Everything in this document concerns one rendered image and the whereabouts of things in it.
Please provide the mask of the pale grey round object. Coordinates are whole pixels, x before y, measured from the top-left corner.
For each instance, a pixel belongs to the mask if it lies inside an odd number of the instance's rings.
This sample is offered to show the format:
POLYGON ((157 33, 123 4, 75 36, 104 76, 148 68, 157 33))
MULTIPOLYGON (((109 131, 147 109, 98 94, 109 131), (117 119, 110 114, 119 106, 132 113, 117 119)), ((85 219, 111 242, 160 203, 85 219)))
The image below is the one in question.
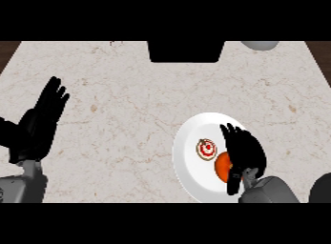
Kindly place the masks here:
POLYGON ((280 44, 278 41, 243 41, 246 47, 255 51, 271 51, 280 44))

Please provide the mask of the red and cream can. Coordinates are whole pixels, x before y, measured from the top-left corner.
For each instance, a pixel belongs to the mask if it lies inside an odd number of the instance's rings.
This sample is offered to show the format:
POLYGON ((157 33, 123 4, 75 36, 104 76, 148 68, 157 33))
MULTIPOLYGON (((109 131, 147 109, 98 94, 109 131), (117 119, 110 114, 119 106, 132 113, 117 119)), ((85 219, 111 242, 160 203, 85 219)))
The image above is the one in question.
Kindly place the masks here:
POLYGON ((218 146, 210 139, 203 138, 199 140, 196 144, 196 153, 205 161, 215 159, 218 155, 218 146))

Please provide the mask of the orange squash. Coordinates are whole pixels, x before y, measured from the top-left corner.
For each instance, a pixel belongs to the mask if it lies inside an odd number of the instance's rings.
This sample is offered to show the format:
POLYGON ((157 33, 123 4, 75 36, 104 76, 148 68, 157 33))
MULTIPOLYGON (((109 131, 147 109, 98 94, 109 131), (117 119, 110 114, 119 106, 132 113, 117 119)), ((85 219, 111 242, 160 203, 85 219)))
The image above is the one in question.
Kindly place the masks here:
POLYGON ((215 161, 215 172, 218 177, 225 183, 228 182, 228 174, 231 168, 233 168, 233 163, 230 161, 228 152, 222 152, 215 161))

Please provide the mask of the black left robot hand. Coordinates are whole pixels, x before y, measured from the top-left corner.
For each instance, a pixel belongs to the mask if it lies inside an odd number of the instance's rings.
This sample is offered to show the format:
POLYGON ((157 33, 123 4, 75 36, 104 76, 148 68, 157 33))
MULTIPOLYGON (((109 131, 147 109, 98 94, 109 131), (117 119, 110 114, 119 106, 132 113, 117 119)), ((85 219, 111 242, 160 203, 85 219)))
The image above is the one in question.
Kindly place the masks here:
POLYGON ((51 149, 70 95, 61 79, 52 76, 42 91, 36 106, 14 123, 0 117, 0 146, 10 149, 10 162, 41 161, 51 149))

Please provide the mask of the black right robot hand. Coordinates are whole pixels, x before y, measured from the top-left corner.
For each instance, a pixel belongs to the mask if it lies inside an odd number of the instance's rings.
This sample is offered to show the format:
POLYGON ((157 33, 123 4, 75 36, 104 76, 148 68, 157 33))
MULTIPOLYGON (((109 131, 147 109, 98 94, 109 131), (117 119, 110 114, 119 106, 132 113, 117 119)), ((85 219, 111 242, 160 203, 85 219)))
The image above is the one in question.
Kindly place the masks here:
POLYGON ((267 155, 261 143, 252 133, 234 127, 230 123, 221 125, 227 142, 227 152, 233 167, 228 173, 227 193, 239 194, 240 183, 246 178, 247 169, 256 171, 255 179, 264 176, 267 169, 267 155))

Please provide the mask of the white round plate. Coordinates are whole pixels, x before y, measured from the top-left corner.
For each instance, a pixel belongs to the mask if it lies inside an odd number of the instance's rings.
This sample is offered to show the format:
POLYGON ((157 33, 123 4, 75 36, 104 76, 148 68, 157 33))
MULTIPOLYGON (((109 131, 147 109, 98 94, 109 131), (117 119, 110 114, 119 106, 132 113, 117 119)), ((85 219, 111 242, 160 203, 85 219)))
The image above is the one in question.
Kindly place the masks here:
POLYGON ((227 193, 227 183, 215 172, 215 161, 222 152, 227 152, 227 142, 221 125, 230 123, 242 130, 247 129, 239 121, 218 112, 197 114, 184 123, 174 141, 172 161, 181 184, 199 202, 237 203, 243 192, 250 188, 247 177, 242 180, 239 194, 227 193), (200 139, 210 139, 218 146, 218 155, 213 160, 205 161, 196 153, 196 144, 200 139))

